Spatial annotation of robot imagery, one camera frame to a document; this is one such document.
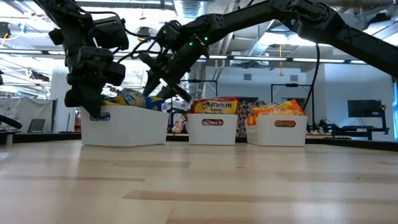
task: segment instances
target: wooden tabletop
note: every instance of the wooden tabletop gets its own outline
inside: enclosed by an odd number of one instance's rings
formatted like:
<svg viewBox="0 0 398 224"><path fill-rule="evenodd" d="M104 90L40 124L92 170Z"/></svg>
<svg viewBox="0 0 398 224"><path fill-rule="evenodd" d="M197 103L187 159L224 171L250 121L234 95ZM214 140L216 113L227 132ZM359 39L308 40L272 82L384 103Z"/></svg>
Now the wooden tabletop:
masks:
<svg viewBox="0 0 398 224"><path fill-rule="evenodd" d="M398 153L80 141L0 149L0 223L398 223Z"/></svg>

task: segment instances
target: maruchan ramen package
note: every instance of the maruchan ramen package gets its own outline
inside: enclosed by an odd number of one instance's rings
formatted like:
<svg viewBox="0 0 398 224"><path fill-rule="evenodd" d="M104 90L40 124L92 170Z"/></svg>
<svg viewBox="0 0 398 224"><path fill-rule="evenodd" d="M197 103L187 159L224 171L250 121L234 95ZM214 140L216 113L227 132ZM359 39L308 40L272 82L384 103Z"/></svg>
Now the maruchan ramen package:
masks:
<svg viewBox="0 0 398 224"><path fill-rule="evenodd" d="M265 105L260 108L253 108L253 116L246 118L249 126L256 125L259 115L285 115L285 116L303 116L304 111L301 109L296 100L286 101L281 104Z"/></svg>
<svg viewBox="0 0 398 224"><path fill-rule="evenodd" d="M140 92L131 89L119 91L116 97L102 96L104 105L127 105L146 108L149 110L162 111L162 98L154 96L143 96Z"/></svg>
<svg viewBox="0 0 398 224"><path fill-rule="evenodd" d="M239 98L218 97L197 100L192 104L191 113L199 114L236 114Z"/></svg>

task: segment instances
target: chip bag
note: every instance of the chip bag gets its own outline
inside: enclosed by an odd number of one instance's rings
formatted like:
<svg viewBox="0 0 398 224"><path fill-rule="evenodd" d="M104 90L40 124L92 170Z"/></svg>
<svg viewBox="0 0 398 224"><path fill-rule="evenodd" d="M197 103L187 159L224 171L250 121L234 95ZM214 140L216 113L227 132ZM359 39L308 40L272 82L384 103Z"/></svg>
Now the chip bag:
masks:
<svg viewBox="0 0 398 224"><path fill-rule="evenodd" d="M285 116L303 116L304 111L296 100L286 101L279 105L265 105L261 108L253 108L254 115L248 117L246 122L249 126L256 125L259 115L285 115Z"/></svg>
<svg viewBox="0 0 398 224"><path fill-rule="evenodd" d="M218 97L194 101L191 113L199 114L236 114L239 98Z"/></svg>
<svg viewBox="0 0 398 224"><path fill-rule="evenodd" d="M140 92L132 89L118 90L116 97L103 96L104 105L127 105L162 111L163 103L163 98L143 96Z"/></svg>

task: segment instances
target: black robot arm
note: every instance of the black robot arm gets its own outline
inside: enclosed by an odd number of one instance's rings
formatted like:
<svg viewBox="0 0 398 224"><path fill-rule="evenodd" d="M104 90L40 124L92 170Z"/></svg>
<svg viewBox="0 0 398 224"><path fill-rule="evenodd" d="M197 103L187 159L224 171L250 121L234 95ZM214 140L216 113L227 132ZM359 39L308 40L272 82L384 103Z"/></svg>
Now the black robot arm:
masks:
<svg viewBox="0 0 398 224"><path fill-rule="evenodd" d="M336 11L323 3L268 0L229 14L204 15L184 26L177 21L166 23L157 34L156 41L173 54L160 54L156 59L145 53L139 56L150 66L144 94L150 94L162 78L168 85L157 96L170 98L179 94L190 101L189 94L178 84L201 55L208 56L208 46L230 32L272 19L281 21L301 38L335 46L398 78L397 47L346 25Z"/></svg>
<svg viewBox="0 0 398 224"><path fill-rule="evenodd" d="M128 49L124 20L118 16L94 21L74 0L34 0L59 29L49 33L55 45L63 45L67 82L72 86L65 105L82 106L90 115L100 116L101 92L106 83L120 85L126 68L114 62L109 50Z"/></svg>

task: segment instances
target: white bin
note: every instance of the white bin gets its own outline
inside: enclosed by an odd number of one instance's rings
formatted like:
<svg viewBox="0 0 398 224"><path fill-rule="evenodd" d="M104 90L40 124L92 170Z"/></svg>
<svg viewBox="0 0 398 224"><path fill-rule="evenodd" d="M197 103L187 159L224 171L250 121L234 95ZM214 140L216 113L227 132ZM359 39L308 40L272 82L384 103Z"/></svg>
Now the white bin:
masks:
<svg viewBox="0 0 398 224"><path fill-rule="evenodd" d="M129 147L166 142L167 113L135 106L103 106L101 114L102 121L95 121L81 108L83 144Z"/></svg>
<svg viewBox="0 0 398 224"><path fill-rule="evenodd" d="M188 114L189 144L235 145L235 114Z"/></svg>
<svg viewBox="0 0 398 224"><path fill-rule="evenodd" d="M304 146L307 116L260 115L246 132L248 143L258 146Z"/></svg>

